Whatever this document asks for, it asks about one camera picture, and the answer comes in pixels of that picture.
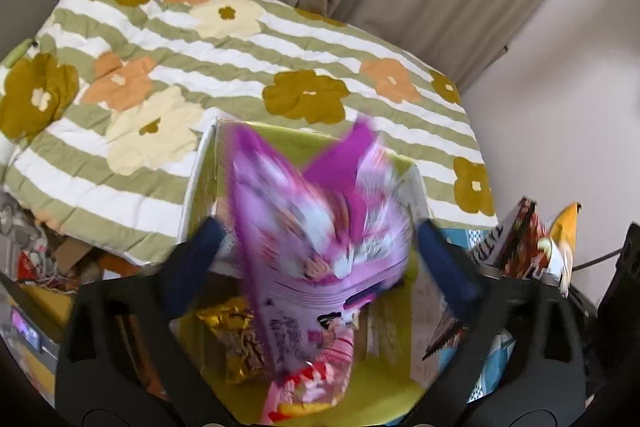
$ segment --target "yellow snack bag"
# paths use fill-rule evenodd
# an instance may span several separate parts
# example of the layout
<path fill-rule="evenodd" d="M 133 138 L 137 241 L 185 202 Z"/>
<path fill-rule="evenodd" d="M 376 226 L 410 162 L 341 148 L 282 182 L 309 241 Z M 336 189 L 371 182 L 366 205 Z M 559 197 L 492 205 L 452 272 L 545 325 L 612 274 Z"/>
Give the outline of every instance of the yellow snack bag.
<path fill-rule="evenodd" d="M 568 292 L 571 270 L 574 267 L 575 233 L 581 207 L 580 203 L 574 201 L 560 212 L 549 228 L 549 237 L 558 247 L 566 267 L 567 277 L 562 279 L 560 288 L 563 295 Z"/>
<path fill-rule="evenodd" d="M 254 314 L 247 299 L 231 297 L 223 304 L 197 311 L 196 316 L 225 346 L 227 383 L 238 384 L 262 373 L 264 351 L 252 327 Z"/>

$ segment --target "black cable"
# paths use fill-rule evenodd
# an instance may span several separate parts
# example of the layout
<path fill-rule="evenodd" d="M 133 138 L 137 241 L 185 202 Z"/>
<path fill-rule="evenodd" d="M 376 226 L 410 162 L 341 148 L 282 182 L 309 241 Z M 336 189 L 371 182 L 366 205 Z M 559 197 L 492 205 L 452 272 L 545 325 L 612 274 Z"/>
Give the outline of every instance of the black cable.
<path fill-rule="evenodd" d="M 616 255 L 620 254 L 621 252 L 622 252 L 622 248 L 619 248 L 618 250 L 615 250 L 613 252 L 609 252 L 606 255 L 603 255 L 602 257 L 598 257 L 596 259 L 592 259 L 591 261 L 587 261 L 586 263 L 578 264 L 578 266 L 574 266 L 574 268 L 572 269 L 572 272 L 577 272 L 578 270 L 583 270 L 585 268 L 593 266 L 594 264 L 602 263 L 602 261 L 606 261 L 607 259 L 610 259 L 611 257 L 615 257 Z"/>

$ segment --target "quilted blanket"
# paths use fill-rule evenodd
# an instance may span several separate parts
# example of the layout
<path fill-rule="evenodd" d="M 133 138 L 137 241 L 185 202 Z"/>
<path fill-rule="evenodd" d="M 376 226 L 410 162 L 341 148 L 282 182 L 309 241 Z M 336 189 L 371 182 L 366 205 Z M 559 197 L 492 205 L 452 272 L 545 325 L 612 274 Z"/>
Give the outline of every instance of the quilted blanket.
<path fill-rule="evenodd" d="M 209 210 L 216 119 L 341 136 L 359 113 L 415 160 L 441 225 L 492 227 L 455 85 L 276 0 L 60 0 L 0 66 L 4 188 L 50 227 L 162 261 Z"/>

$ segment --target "plastic bag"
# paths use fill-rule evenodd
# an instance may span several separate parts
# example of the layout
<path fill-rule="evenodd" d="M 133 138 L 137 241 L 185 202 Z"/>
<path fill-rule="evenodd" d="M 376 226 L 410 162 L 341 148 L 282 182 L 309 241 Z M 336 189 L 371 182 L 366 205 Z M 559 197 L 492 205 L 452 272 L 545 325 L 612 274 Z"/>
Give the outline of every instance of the plastic bag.
<path fill-rule="evenodd" d="M 261 375 L 264 350 L 254 330 L 254 314 L 244 297 L 231 297 L 218 306 L 196 312 L 225 346 L 227 383 L 237 384 Z"/>
<path fill-rule="evenodd" d="M 304 174 L 247 126 L 236 124 L 230 140 L 228 187 L 245 291 L 282 385 L 318 362 L 334 331 L 348 335 L 359 309 L 402 277 L 411 222 L 365 121 Z M 346 387 L 350 371 L 337 374 L 333 391 Z M 321 403 L 334 405 L 339 396 L 323 394 Z M 314 402 L 313 395 L 303 400 Z"/>
<path fill-rule="evenodd" d="M 352 367 L 353 329 L 341 326 L 312 363 L 282 384 L 271 384 L 260 422 L 270 424 L 334 407 L 347 389 Z"/>

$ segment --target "white wall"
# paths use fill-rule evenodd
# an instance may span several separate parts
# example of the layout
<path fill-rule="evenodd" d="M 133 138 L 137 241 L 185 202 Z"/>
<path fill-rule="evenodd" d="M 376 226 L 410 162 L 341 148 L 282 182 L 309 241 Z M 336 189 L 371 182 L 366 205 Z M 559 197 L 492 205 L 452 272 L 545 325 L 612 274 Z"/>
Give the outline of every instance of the white wall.
<path fill-rule="evenodd" d="M 526 194 L 543 217 L 578 200 L 575 262 L 640 222 L 640 0 L 546 0 L 463 103 L 498 217 Z M 615 260 L 574 282 L 599 301 Z"/>

